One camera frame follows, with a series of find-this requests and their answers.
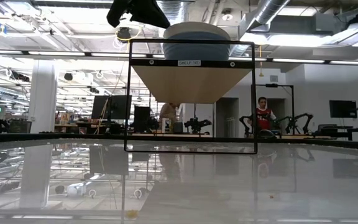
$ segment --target white column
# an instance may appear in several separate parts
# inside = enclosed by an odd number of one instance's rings
[[[32,71],[29,119],[31,133],[53,131],[58,73],[53,60],[35,60]]]
[[[52,145],[27,147],[24,152],[20,208],[44,208],[49,195]]]

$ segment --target computer monitor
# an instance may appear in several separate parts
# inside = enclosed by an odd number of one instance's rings
[[[147,130],[147,121],[150,118],[150,108],[148,106],[135,106],[134,130],[141,133]]]
[[[357,118],[356,101],[330,100],[329,112],[331,118]]]
[[[102,114],[106,102],[108,103],[106,105],[104,114]],[[129,110],[131,109],[132,96],[129,96],[128,105],[126,105],[126,103],[126,95],[95,96],[93,100],[92,119],[107,119],[109,110],[111,110],[111,119],[125,119],[126,108],[128,108]]]

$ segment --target blue bowl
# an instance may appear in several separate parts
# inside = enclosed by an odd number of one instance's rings
[[[184,32],[169,37],[170,40],[227,40],[210,32]],[[229,60],[229,44],[163,44],[167,60]]]

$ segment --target ceiling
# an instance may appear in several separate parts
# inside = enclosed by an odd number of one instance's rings
[[[54,51],[84,51],[84,52],[127,52],[127,44],[116,39],[118,28],[111,27],[107,20],[108,7],[112,1],[0,1],[0,49],[9,50],[54,50]],[[238,40],[238,25],[242,15],[256,9],[258,1],[251,0],[225,0],[224,8],[231,9],[233,18],[224,21],[219,13],[216,25],[224,29],[232,40]],[[185,20],[203,20],[208,10],[210,0],[185,1],[187,7]],[[325,13],[333,13],[339,10],[348,11],[358,8],[357,1],[291,1],[279,14],[286,16],[313,16],[317,10],[327,8]],[[163,32],[158,27],[129,21],[130,15],[125,14],[121,19],[119,27],[129,27],[132,37],[160,38]],[[263,57],[287,57],[305,58],[311,55],[316,58],[324,58],[326,50],[313,51],[309,47],[278,47],[272,45],[262,46],[258,52]],[[358,54],[344,54],[339,50],[334,57],[337,59],[356,59]],[[142,54],[161,54],[160,44],[135,44],[134,52]],[[75,60],[56,59],[60,68],[58,85],[58,106],[65,110],[75,110],[83,114],[90,114],[93,96],[86,86],[102,86],[100,94],[120,95],[124,94],[122,89],[126,86],[127,62],[122,60]],[[33,59],[0,57],[0,85],[29,83],[9,78],[9,70],[19,72],[31,79]],[[86,78],[75,78],[66,81],[64,74],[84,72]],[[132,70],[131,88],[135,104],[149,105],[149,92],[142,80]],[[67,87],[70,85],[81,86],[79,88]],[[0,104],[10,106],[11,111],[21,114],[27,110],[30,87],[24,86],[0,86],[0,91],[12,91],[20,98],[22,103],[15,108],[17,103],[9,102],[9,97],[4,97]],[[153,111],[157,111],[157,102],[151,98]]]

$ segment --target white label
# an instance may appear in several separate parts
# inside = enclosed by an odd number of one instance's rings
[[[178,66],[201,66],[200,60],[179,60]]]

